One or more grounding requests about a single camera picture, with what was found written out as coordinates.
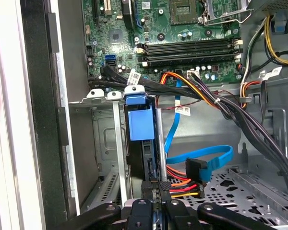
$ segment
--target blue drive bracket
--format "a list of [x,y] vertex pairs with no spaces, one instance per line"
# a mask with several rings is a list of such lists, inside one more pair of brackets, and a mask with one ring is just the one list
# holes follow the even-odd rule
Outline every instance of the blue drive bracket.
[[[126,105],[146,104],[146,95],[133,94],[126,96]],[[130,140],[155,139],[153,109],[135,110],[128,112]]]

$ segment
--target screw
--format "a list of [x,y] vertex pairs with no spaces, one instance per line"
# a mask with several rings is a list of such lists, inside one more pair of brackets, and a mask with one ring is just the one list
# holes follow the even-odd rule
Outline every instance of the screw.
[[139,205],[146,205],[146,202],[143,200],[140,200]]
[[107,208],[106,208],[107,211],[113,211],[115,210],[115,207],[113,205],[109,205]]
[[280,218],[276,217],[275,221],[276,221],[277,224],[280,224]]
[[267,214],[271,214],[270,205],[267,205]]
[[211,211],[213,208],[211,205],[205,205],[204,206],[204,209],[208,210],[208,211]]
[[172,200],[172,201],[171,201],[171,204],[177,205],[177,204],[178,204],[178,201],[177,201],[177,200]]
[[197,18],[198,23],[203,23],[204,19],[202,17]]

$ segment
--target blue sata port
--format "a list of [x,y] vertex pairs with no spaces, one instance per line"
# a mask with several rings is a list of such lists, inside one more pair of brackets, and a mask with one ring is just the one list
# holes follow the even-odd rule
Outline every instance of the blue sata port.
[[108,54],[105,55],[105,62],[110,66],[116,65],[116,55],[115,54]]

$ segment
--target green circuit board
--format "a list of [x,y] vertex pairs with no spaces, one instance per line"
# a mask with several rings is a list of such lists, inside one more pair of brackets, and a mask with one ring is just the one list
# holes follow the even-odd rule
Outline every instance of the green circuit board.
[[[83,0],[84,32],[87,55],[92,57],[92,65],[88,66],[90,76],[99,76],[100,67],[105,64],[105,55],[115,54],[117,57],[117,71],[124,77],[129,76],[131,69],[141,73],[142,77],[160,81],[162,72],[181,69],[186,71],[200,69],[200,77],[205,83],[232,83],[239,82],[240,73],[236,61],[224,61],[216,64],[184,64],[179,66],[160,66],[154,68],[143,67],[137,59],[136,43],[166,44],[189,41],[203,41],[222,38],[239,38],[240,27],[238,23],[227,23],[214,26],[204,26],[197,22],[202,14],[203,6],[199,0],[184,0],[190,2],[188,7],[179,7],[173,13],[173,4],[180,0],[135,0],[136,18],[133,30],[128,30],[122,16],[121,0],[109,0],[111,11],[101,12],[105,6],[103,0]],[[224,12],[237,9],[237,0],[214,0],[214,14],[219,16]],[[178,15],[186,15],[185,21],[180,23]],[[192,33],[184,38],[182,34]],[[164,34],[160,41],[158,35]],[[117,66],[124,66],[124,71]]]

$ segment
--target motherboard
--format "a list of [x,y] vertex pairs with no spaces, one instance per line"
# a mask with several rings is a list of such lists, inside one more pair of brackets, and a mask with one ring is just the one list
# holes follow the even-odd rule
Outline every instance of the motherboard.
[[[154,81],[181,70],[208,84],[241,81],[239,24],[205,25],[206,1],[83,0],[89,76],[108,64],[126,78],[132,69]],[[237,8],[237,0],[213,0],[215,16]]]

